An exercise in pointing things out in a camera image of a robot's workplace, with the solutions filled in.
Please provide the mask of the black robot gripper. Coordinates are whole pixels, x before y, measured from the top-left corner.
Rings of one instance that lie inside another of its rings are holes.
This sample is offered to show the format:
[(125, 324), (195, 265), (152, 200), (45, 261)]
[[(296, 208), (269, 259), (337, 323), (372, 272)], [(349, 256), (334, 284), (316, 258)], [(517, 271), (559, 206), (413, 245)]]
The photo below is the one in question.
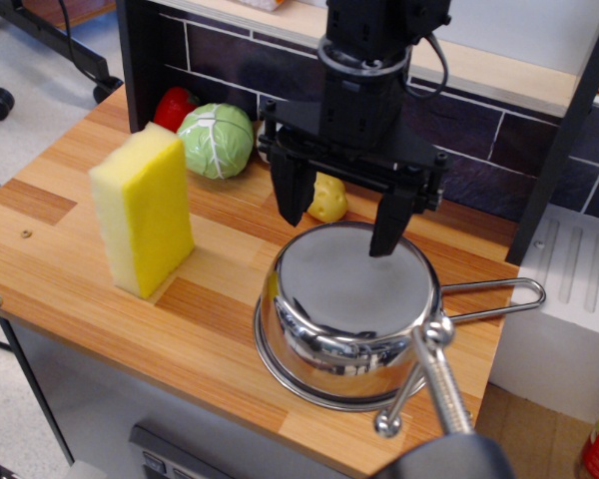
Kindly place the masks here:
[(414, 133), (401, 116), (412, 48), (364, 59), (323, 39), (318, 102), (260, 105), (270, 140), (268, 159), (280, 215), (296, 227), (313, 201), (316, 173), (382, 193), (369, 255), (393, 253), (413, 213), (436, 210), (448, 158)]

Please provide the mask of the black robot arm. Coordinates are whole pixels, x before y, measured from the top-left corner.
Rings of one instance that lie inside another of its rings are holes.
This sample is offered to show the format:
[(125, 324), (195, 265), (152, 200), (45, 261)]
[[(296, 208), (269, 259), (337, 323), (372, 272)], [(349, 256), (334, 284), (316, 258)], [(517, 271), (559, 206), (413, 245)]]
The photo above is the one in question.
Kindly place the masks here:
[(412, 215), (436, 210), (451, 161), (402, 117), (411, 51), (438, 45), (446, 1), (330, 1), (317, 56), (318, 102), (267, 100), (261, 152), (281, 216), (296, 226), (313, 201), (318, 173), (381, 194), (369, 253), (393, 253)]

